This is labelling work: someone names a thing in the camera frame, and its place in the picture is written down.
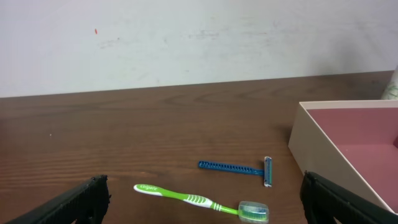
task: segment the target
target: green and white toothbrush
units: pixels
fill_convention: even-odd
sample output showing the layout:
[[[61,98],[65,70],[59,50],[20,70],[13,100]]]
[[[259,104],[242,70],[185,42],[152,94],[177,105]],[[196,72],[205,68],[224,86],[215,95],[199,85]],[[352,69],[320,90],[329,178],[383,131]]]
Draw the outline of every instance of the green and white toothbrush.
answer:
[[[219,212],[238,215],[242,221],[248,223],[268,223],[268,206],[257,202],[241,202],[239,209],[236,210],[215,203],[206,197],[176,193],[148,184],[136,184],[134,190],[144,194],[175,198],[199,207],[212,208]]]

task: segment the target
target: table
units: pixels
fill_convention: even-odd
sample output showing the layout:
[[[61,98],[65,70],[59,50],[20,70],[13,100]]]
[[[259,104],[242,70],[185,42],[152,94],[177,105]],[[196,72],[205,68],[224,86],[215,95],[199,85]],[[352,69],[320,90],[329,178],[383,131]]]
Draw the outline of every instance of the table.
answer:
[[[0,222],[96,174],[113,195],[103,223],[240,223],[227,213],[139,194],[135,184],[237,208],[265,203],[271,223],[306,223],[302,173],[287,143],[299,101],[378,99],[392,72],[167,86],[0,99]],[[201,170],[199,160],[261,168]]]

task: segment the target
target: wall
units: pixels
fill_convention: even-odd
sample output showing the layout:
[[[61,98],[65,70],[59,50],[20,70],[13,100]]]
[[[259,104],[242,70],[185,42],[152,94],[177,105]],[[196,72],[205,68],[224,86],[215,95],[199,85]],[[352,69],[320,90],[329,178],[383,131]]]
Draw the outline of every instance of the wall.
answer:
[[[393,70],[397,8],[396,0],[2,0],[0,97]]]

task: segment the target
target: box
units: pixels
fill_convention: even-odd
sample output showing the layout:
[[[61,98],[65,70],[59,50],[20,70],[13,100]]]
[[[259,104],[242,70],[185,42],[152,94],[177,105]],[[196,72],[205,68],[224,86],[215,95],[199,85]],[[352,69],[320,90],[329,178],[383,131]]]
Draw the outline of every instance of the box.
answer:
[[[289,141],[302,172],[316,172],[394,213],[397,147],[398,100],[301,102]]]

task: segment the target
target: blue disposable razor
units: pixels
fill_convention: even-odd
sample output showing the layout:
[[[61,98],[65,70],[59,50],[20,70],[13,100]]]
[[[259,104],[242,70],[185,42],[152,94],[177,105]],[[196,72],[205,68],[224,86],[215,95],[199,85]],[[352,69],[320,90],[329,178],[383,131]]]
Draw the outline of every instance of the blue disposable razor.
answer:
[[[264,186],[272,187],[272,158],[264,158],[264,170],[255,169],[248,166],[224,164],[220,162],[199,161],[198,167],[218,171],[234,172],[237,174],[259,175],[264,177]]]

